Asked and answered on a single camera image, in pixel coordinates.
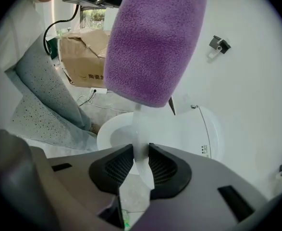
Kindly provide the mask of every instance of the cardboard box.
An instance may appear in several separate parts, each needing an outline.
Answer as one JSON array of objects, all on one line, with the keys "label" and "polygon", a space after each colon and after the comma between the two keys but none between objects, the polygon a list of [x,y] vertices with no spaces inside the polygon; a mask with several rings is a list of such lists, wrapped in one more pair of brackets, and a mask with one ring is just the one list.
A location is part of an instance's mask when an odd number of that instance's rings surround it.
[{"label": "cardboard box", "polygon": [[62,63],[72,84],[100,87],[109,36],[101,29],[80,29],[64,34],[60,42]]}]

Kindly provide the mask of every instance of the power cord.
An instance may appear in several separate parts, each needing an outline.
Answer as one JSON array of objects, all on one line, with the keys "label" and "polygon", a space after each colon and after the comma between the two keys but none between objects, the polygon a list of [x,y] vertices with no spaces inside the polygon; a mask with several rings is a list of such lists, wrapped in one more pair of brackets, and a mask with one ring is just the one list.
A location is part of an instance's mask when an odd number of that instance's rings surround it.
[{"label": "power cord", "polygon": [[120,112],[120,113],[128,113],[128,111],[116,110],[116,109],[113,109],[113,108],[110,108],[110,107],[103,107],[103,106],[99,106],[99,105],[93,104],[93,98],[94,98],[95,92],[96,92],[96,90],[94,90],[93,94],[90,97],[86,97],[84,95],[81,95],[80,97],[78,97],[78,99],[76,101],[78,101],[81,97],[85,97],[85,98],[88,98],[88,100],[85,101],[84,103],[82,103],[81,105],[86,103],[88,105],[92,105],[92,106],[95,106],[95,107],[101,108],[101,109],[109,109],[109,110],[113,110],[113,111]]},{"label": "power cord", "polygon": [[84,103],[82,103],[81,105],[79,105],[79,107],[82,106],[83,104],[87,103],[88,101],[90,101],[90,100],[92,99],[92,97],[94,96],[95,92],[96,92],[96,90],[94,90],[92,96],[91,96],[87,101],[85,101]]},{"label": "power cord", "polygon": [[[57,24],[57,23],[60,23],[60,22],[70,22],[70,21],[72,21],[72,20],[75,18],[75,16],[77,15],[78,9],[79,9],[79,5],[77,5],[77,6],[75,7],[74,15],[73,15],[72,18],[70,18],[69,20],[59,20],[59,21],[56,21],[56,22],[52,23],[50,26],[48,26],[48,28],[46,29],[46,31],[45,31],[45,33],[44,33],[43,45],[44,45],[45,51],[46,51],[46,53],[47,53],[48,55],[51,55],[51,53],[52,53],[52,52],[51,52],[51,46],[50,46],[50,44],[48,43],[48,41],[46,41],[46,35],[47,35],[49,29],[50,29],[52,26],[54,26],[55,24]],[[50,52],[48,51],[48,48],[47,48],[47,46],[46,46],[46,43],[50,46]]]}]

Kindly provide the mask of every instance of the black slot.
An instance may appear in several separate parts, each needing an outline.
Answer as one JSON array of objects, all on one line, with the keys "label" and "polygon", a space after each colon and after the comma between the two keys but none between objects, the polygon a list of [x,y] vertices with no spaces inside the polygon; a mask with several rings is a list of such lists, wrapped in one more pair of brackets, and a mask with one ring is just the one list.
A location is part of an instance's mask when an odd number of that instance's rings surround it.
[{"label": "black slot", "polygon": [[72,167],[72,165],[65,163],[65,164],[59,164],[59,165],[52,166],[52,169],[54,172],[56,172],[56,171],[60,171],[60,170],[63,170],[69,167]]},{"label": "black slot", "polygon": [[109,224],[114,225],[115,227],[118,227],[120,229],[125,228],[122,216],[121,201],[119,196],[116,196],[116,199],[114,200],[112,206],[101,212],[99,214],[99,217],[108,222]]},{"label": "black slot", "polygon": [[220,187],[218,191],[238,222],[243,221],[254,213],[254,209],[232,186]]}]

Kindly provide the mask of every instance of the gray speckled fabric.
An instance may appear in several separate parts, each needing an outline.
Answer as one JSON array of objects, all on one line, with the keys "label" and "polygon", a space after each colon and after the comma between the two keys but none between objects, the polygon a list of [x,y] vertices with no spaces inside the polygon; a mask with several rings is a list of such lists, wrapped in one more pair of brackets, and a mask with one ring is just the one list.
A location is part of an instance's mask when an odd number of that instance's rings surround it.
[{"label": "gray speckled fabric", "polygon": [[8,131],[25,138],[79,150],[96,151],[90,119],[76,104],[39,37],[8,77],[23,94]]}]

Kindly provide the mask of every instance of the person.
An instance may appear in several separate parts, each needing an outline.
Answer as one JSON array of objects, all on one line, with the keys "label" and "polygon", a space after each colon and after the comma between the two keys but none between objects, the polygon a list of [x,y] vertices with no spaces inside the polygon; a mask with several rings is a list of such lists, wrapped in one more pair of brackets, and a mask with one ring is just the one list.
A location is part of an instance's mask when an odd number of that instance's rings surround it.
[{"label": "person", "polygon": [[56,146],[96,151],[91,121],[57,74],[43,47],[35,2],[17,0],[0,24],[0,68],[22,93],[7,130]]}]

